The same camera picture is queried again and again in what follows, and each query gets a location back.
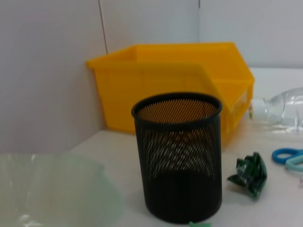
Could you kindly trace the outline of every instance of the clear plastic bottle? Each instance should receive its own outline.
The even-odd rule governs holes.
[[[303,87],[285,91],[271,99],[253,99],[250,119],[291,128],[303,127]]]

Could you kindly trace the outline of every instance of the metal mesh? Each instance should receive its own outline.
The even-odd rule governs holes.
[[[145,201],[152,213],[186,223],[220,207],[221,108],[218,100],[192,93],[157,96],[134,107]],[[185,200],[172,202],[181,197]],[[203,203],[210,213],[196,210]]]

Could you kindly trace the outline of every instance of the white table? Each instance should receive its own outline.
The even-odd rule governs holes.
[[[252,69],[255,94],[270,97],[283,90],[303,87],[303,70]],[[213,227],[300,227],[303,225],[303,188],[297,175],[271,161],[274,149],[302,148],[298,135],[260,131],[243,118],[231,143],[222,154],[223,203],[207,222]],[[236,159],[258,151],[267,165],[268,179],[257,201],[241,193],[226,178],[235,173]],[[104,166],[107,176],[125,200],[125,211],[117,227],[174,226],[149,213],[144,204],[136,137],[113,131],[100,131],[71,152]]]

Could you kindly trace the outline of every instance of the yellow plastic bin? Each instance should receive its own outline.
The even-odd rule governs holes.
[[[131,109],[157,94],[193,91],[223,103],[222,140],[228,140],[252,99],[254,78],[233,43],[150,44],[87,61],[94,70],[106,124],[135,132]]]

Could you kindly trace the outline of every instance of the green object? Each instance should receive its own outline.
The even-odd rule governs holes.
[[[189,226],[190,226],[190,227],[212,227],[212,224],[211,224],[211,223],[206,223],[206,224],[198,224],[198,225],[195,225],[193,222],[190,222],[190,223],[189,223]]]
[[[260,195],[267,180],[265,163],[258,152],[243,159],[237,159],[237,174],[227,178],[227,180],[245,188],[252,197]]]

